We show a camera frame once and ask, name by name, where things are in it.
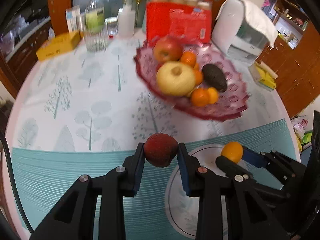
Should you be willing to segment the yellow orange citrus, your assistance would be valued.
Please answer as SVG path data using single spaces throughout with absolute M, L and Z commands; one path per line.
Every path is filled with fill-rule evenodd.
M 220 155 L 237 164 L 242 159 L 243 152 L 244 149 L 239 142 L 231 141 L 225 144 Z

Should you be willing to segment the dark red plum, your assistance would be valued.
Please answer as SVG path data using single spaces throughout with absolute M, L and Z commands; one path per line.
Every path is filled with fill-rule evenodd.
M 167 167 L 178 153 L 178 142 L 168 134 L 151 135 L 144 144 L 146 160 L 155 167 Z

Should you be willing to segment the dark avocado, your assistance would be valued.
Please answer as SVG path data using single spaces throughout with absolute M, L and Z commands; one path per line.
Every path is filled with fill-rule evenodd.
M 202 67 L 204 81 L 219 92 L 227 90 L 227 81 L 222 70 L 214 64 L 205 64 Z

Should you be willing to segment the red apple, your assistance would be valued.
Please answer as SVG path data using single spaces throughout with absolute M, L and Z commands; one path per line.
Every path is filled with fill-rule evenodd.
M 153 48 L 153 55 L 159 63 L 178 61 L 183 54 L 183 46 L 175 38 L 163 37 Z

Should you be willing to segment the pink glass fruit bowl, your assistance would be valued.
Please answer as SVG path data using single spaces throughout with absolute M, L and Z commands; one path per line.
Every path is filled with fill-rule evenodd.
M 136 73 L 151 94 L 202 120 L 226 121 L 247 109 L 247 86 L 211 44 L 166 36 L 144 41 L 134 57 Z

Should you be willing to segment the small orange tangerine right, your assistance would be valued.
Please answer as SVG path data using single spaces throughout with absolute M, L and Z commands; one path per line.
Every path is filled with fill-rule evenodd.
M 209 104 L 213 105 L 217 103 L 219 99 L 219 92 L 217 91 L 216 88 L 210 87 L 207 89 L 208 95 L 209 95 Z

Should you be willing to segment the tree pattern tablecloth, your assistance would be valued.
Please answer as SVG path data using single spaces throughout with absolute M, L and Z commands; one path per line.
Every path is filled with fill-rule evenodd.
M 155 133 L 185 143 L 211 170 L 220 147 L 230 141 L 300 159 L 278 93 L 257 85 L 247 63 L 229 62 L 216 48 L 196 50 L 200 65 L 220 64 L 231 82 L 234 67 L 248 94 L 239 118 L 201 120 L 154 96 L 139 78 L 133 58 L 144 38 L 139 31 L 96 53 L 81 43 L 70 53 L 38 62 L 25 80 L 6 139 L 18 194 L 33 228 L 81 175 L 107 174 Z

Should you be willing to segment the yellow pear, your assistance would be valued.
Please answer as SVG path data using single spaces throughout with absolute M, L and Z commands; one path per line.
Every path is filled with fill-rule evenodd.
M 164 63 L 156 74 L 156 83 L 163 94 L 170 96 L 186 96 L 196 87 L 191 67 L 178 61 Z

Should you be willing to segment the orange tangerine middle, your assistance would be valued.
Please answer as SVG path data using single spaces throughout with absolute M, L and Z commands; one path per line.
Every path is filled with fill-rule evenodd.
M 195 76 L 195 85 L 199 86 L 203 82 L 203 74 L 200 70 L 193 70 Z

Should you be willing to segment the white water dispenser appliance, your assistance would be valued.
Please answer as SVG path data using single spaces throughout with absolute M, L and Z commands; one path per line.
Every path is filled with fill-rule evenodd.
M 226 57 L 252 63 L 268 40 L 247 23 L 242 1 L 226 0 L 213 28 L 212 42 Z

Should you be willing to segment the yellow cardboard box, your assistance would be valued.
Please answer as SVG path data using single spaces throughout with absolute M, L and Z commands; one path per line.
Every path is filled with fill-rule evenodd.
M 73 51 L 81 41 L 79 31 L 60 34 L 59 36 L 47 40 L 37 50 L 36 55 L 39 61 L 44 61 L 57 55 Z

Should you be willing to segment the small glass jar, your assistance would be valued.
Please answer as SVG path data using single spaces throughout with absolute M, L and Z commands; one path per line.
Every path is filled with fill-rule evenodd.
M 105 19 L 105 25 L 109 36 L 116 36 L 118 33 L 118 18 L 108 17 Z

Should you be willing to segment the white cloth on appliance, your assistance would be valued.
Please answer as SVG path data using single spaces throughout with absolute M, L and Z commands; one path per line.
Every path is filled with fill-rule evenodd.
M 220 7 L 215 20 L 218 20 L 225 8 L 226 0 Z M 271 48 L 274 48 L 274 43 L 278 37 L 277 29 L 267 15 L 253 2 L 249 0 L 237 0 L 244 6 L 244 18 L 246 22 L 256 31 L 262 33 L 269 41 Z

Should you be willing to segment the green label clear bottle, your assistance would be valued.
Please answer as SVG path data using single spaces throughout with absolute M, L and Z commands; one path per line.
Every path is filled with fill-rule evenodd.
M 104 26 L 104 4 L 101 0 L 90 0 L 85 10 L 86 28 L 92 33 L 101 31 Z

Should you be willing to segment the small white blue box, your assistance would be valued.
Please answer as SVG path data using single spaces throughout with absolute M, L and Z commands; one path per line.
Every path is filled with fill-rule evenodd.
M 66 9 L 67 28 L 70 33 L 78 29 L 77 17 L 79 15 L 80 15 L 80 5 Z

